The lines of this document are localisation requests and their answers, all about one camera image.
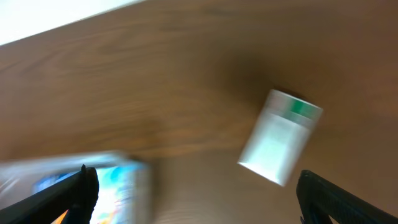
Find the blue Kool Fever box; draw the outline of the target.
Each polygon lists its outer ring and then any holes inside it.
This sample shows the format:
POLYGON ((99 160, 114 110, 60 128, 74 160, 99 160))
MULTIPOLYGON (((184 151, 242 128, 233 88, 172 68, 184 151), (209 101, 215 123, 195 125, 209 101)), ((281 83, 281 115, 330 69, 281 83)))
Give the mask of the blue Kool Fever box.
POLYGON ((150 223, 149 168, 137 161, 57 159, 41 162, 23 178, 26 194, 31 196, 66 179, 78 172, 83 164, 94 167, 99 180, 98 200, 90 223, 150 223))

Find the white green medicine box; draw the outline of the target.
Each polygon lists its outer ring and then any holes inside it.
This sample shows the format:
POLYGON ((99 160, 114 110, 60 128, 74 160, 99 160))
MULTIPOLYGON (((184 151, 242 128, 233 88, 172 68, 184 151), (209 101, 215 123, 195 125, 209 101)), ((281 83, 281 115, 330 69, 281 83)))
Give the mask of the white green medicine box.
POLYGON ((238 164, 284 186, 323 109, 271 90, 238 164))

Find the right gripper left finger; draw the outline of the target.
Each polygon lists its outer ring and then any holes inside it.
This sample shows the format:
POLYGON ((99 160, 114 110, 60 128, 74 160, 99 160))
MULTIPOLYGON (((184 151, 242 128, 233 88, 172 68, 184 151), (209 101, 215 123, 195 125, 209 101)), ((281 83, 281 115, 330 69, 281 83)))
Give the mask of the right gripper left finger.
POLYGON ((62 223, 89 224, 99 186, 96 169, 82 166, 76 174, 2 209, 1 223, 52 223, 65 214, 62 223))

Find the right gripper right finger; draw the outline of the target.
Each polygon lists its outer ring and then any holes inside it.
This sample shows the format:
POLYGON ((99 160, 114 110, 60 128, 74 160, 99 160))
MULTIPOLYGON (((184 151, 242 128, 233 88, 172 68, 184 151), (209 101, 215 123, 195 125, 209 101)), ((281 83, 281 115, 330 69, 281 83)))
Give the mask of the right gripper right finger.
POLYGON ((365 202, 310 170, 300 173, 296 194, 302 224, 397 224, 397 217, 365 202))

